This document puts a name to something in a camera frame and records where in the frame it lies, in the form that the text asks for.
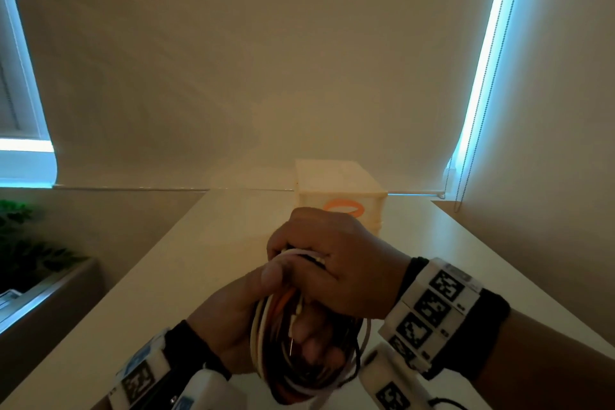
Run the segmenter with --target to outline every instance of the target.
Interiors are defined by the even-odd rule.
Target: bundle of wires
[[[324,268],[319,253],[292,249],[281,256],[288,255],[303,256]],[[337,369],[311,365],[304,360],[301,345],[291,337],[291,328],[296,317],[301,314],[304,302],[302,293],[289,286],[261,300],[254,309],[250,331],[251,358],[275,400],[283,405],[316,396],[320,397],[317,402],[324,403],[331,392],[358,375],[360,356],[369,339],[369,322],[365,339],[359,347],[358,333],[363,320],[330,312],[328,318],[333,326],[330,345],[344,353],[346,365]]]

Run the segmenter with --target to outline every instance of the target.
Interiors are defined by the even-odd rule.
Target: orange ring symbol
[[[322,206],[322,209],[325,211],[331,211],[333,208],[355,208],[354,211],[348,212],[352,217],[361,217],[365,212],[363,204],[353,200],[345,200],[344,198],[335,198],[334,200],[327,201],[327,203]]]

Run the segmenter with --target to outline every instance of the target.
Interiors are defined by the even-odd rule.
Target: roller blind
[[[17,0],[76,187],[292,188],[295,158],[442,189],[491,0]]]

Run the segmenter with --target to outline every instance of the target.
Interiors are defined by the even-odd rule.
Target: green plant
[[[10,288],[24,292],[83,259],[66,248],[29,238],[24,225],[32,216],[28,205],[0,200],[0,293]]]

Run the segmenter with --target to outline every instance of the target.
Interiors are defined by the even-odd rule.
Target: planter box
[[[106,293],[89,258],[50,275],[0,309],[0,402]]]

